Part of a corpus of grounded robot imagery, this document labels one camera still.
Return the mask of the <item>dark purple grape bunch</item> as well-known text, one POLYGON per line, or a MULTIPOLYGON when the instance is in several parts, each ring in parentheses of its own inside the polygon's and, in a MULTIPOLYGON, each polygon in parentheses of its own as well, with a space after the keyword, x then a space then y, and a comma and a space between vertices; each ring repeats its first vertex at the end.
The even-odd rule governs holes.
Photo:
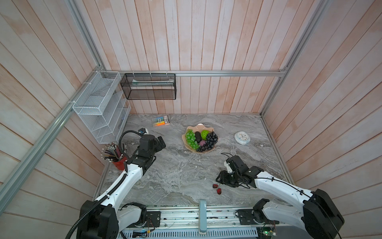
POLYGON ((212 150, 218 141, 218 136, 214 131, 211 131, 207 136, 207 140, 205 141, 206 144, 204 146, 200 146, 197 149, 197 152, 206 152, 212 150))

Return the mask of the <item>green grape bunch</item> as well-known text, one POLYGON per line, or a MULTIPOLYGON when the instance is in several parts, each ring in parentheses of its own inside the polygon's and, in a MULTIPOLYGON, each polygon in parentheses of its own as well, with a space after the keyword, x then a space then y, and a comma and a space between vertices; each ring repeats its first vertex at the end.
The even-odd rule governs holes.
POLYGON ((192 149, 197 150, 200 147, 199 143, 196 140, 196 134, 194 133, 192 129, 188 129, 185 136, 186 136, 187 144, 192 149))

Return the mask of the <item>bumpy green custard apple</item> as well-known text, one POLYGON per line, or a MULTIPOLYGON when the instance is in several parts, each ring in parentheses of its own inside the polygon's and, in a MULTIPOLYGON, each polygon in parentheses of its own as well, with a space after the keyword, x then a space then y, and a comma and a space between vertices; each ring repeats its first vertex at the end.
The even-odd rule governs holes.
POLYGON ((207 136, 208 136, 209 133, 210 133, 210 131, 208 131, 208 130, 203 130, 203 131, 201 132, 202 140, 207 140, 207 136))

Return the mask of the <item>dark avocado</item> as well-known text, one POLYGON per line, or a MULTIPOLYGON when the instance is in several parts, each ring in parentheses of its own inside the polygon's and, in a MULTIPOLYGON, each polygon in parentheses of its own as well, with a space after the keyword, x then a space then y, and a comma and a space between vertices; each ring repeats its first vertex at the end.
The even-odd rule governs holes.
POLYGON ((196 139, 197 143, 200 143, 203 140, 202 136, 201 136, 201 133, 199 131, 195 132, 195 139, 196 139))

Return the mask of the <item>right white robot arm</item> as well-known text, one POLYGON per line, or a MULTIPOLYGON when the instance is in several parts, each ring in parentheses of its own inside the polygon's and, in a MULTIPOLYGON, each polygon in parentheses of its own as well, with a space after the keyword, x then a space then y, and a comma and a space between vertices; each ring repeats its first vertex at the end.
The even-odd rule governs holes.
POLYGON ((334 239, 340 236, 345 220, 329 195, 320 189, 310 191, 278 179, 265 170, 248 167, 238 155, 227 156, 216 182, 232 188, 260 189, 284 200, 287 204, 260 199, 251 210, 237 210, 242 225, 285 223, 306 231, 314 239, 334 239))

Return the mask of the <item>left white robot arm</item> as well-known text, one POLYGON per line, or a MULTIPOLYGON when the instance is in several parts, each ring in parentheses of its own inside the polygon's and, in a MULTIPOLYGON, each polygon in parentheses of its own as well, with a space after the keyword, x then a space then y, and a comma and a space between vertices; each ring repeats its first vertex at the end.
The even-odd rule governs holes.
POLYGON ((146 206, 135 202, 123 205, 122 202, 155 162, 155 154, 165 147, 161 136, 142 134, 139 146, 123 163, 122 173, 104 193, 82 205, 79 219, 66 237, 70 239, 75 234, 78 239, 115 239, 131 225, 146 227, 146 206))

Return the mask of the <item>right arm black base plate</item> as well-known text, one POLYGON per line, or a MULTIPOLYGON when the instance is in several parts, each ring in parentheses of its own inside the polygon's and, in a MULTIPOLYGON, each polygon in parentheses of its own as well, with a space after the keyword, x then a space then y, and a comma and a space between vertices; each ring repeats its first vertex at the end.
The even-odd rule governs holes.
POLYGON ((279 224, 279 221, 269 220, 261 210, 239 209, 234 215, 239 219, 240 225, 279 224))

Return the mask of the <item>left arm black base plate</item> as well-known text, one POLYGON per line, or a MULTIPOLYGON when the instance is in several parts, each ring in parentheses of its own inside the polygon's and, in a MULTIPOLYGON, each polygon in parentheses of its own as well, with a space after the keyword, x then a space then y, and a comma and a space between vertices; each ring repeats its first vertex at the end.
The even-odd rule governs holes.
POLYGON ((157 228, 160 226, 161 212, 145 211, 141 213, 139 220, 136 223, 128 226, 129 228, 157 228))

